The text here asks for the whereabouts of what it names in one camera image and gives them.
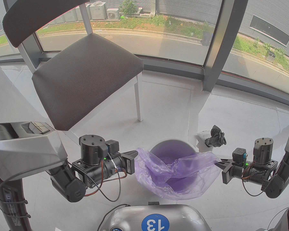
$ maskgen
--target brown chair seat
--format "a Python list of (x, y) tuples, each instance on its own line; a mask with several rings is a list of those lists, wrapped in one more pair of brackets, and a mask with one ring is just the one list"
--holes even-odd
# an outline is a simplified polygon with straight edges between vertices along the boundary
[(39, 67), (32, 81), (54, 128), (68, 131), (143, 66), (134, 54), (90, 34)]

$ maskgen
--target black plastic bag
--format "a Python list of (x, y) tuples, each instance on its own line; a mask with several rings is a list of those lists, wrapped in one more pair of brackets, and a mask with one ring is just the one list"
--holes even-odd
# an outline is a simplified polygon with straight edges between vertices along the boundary
[(204, 143), (207, 147), (221, 147), (223, 144), (227, 144), (224, 136), (225, 133), (218, 126), (214, 125), (211, 129), (211, 137), (207, 138)]

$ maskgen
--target road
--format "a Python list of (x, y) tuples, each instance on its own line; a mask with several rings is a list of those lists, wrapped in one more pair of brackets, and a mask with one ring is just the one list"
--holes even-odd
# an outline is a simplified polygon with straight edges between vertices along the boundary
[[(126, 31), (95, 31), (95, 33), (111, 40), (132, 53), (175, 59), (195, 64), (203, 64), (208, 47), (197, 42), (175, 36), (155, 33), (127, 33)], [(84, 37), (85, 33), (61, 34), (41, 37), (43, 49), (46, 51), (62, 50)], [(11, 54), (9, 45), (0, 47), (0, 54)], [(289, 76), (270, 66), (230, 53), (224, 71), (257, 80), (289, 93)]]

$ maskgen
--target tile floor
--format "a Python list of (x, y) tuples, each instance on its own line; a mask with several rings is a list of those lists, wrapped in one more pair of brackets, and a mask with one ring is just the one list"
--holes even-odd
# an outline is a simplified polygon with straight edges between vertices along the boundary
[[(204, 151), (206, 147), (197, 141), (196, 134), (217, 125), (227, 140), (227, 145), (213, 149), (217, 156), (231, 158), (237, 147), (246, 148), (252, 155), (255, 139), (272, 137), (272, 158), (281, 160), (289, 136), (288, 106), (220, 86), (216, 86), (212, 93), (202, 92), (200, 81), (173, 75), (144, 71), (143, 79), (145, 118), (142, 122), (137, 120), (134, 90), (131, 88), (88, 121), (77, 135), (97, 134), (106, 140), (117, 140), (122, 152), (138, 147), (150, 149), (156, 141), (168, 137), (188, 140), (199, 151)], [(31, 72), (22, 64), (0, 64), (0, 122), (29, 120), (50, 123), (34, 90)], [(79, 146), (62, 132), (60, 137), (69, 160), (79, 159)], [(108, 202), (97, 193), (72, 204), (52, 187), (45, 172), (24, 178), (32, 229), (96, 230), (104, 213), (112, 206), (121, 203), (146, 205), (148, 201), (159, 201), (161, 204), (180, 203), (195, 207), (213, 231), (255, 231), (266, 228), (273, 216), (289, 205), (289, 186), (276, 199), (269, 199), (265, 194), (251, 197), (244, 191), (241, 181), (233, 179), (224, 185), (221, 175), (200, 198), (188, 201), (161, 199), (139, 185), (134, 175), (122, 183), (122, 195), (116, 203)], [(118, 183), (108, 184), (104, 191), (115, 198)], [(253, 194), (260, 192), (258, 185), (247, 183), (246, 187)], [(270, 227), (276, 224), (279, 216), (281, 214)], [(8, 230), (1, 212), (0, 225), (3, 230)]]

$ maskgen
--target transparent purple garbage bag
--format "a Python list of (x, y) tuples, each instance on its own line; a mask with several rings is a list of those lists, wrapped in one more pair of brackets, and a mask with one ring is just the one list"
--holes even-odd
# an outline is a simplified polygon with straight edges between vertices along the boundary
[(162, 198), (186, 200), (200, 197), (221, 172), (214, 165), (221, 160), (212, 152), (196, 152), (165, 164), (146, 149), (138, 148), (137, 151), (135, 175), (138, 182)]

